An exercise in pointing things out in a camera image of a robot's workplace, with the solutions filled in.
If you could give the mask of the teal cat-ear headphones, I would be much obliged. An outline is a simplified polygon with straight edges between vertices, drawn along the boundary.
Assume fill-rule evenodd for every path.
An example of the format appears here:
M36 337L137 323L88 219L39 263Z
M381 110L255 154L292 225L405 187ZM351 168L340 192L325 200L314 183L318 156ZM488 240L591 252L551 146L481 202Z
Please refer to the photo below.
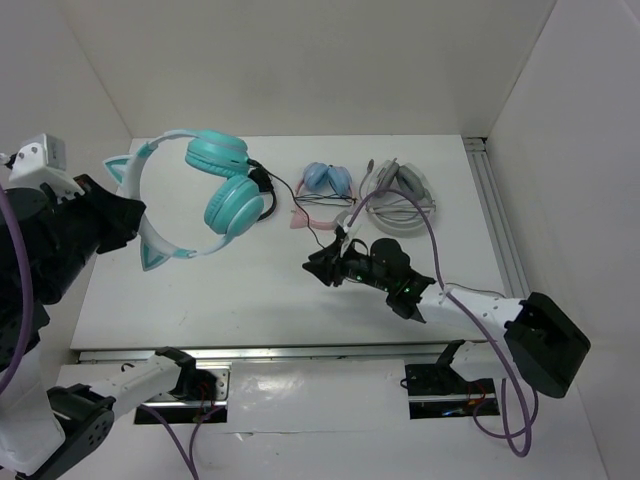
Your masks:
M225 180L209 200L203 214L204 223L220 239L214 246L204 250L183 249L163 238L148 218L143 216L138 235L144 271L158 268L170 259L189 260L220 251L249 230L264 209L259 186L249 177L251 159L246 142L214 130L170 130L145 142L132 154L104 160L103 165L117 183L122 196L139 200L142 173L147 161L160 144L181 138L189 140L185 153L187 165Z

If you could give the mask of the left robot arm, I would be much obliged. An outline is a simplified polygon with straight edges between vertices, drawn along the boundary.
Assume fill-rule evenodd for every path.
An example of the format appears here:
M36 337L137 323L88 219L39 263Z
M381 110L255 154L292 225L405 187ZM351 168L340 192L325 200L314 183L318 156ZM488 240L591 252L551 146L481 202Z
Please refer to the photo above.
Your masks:
M146 206L87 175L57 201L52 188L1 192L1 466L18 479L58 479L106 439L114 422L151 398L197 395L204 373L164 347L145 362L92 384L45 388L40 332L95 254L124 247Z

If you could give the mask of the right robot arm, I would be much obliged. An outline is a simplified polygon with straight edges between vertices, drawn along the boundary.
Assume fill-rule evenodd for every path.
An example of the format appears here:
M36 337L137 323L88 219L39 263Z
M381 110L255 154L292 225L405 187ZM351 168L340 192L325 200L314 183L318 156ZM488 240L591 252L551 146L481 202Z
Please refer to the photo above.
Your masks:
M311 254L303 269L326 286L345 280L386 294L385 302L403 319L439 323L471 332L488 332L497 347L456 340L436 369L448 392L469 382L504 378L512 369L536 392L551 398L566 395L591 343L582 330L547 295L501 298L449 286L415 271L410 257L390 238L376 240L363 254L341 239Z

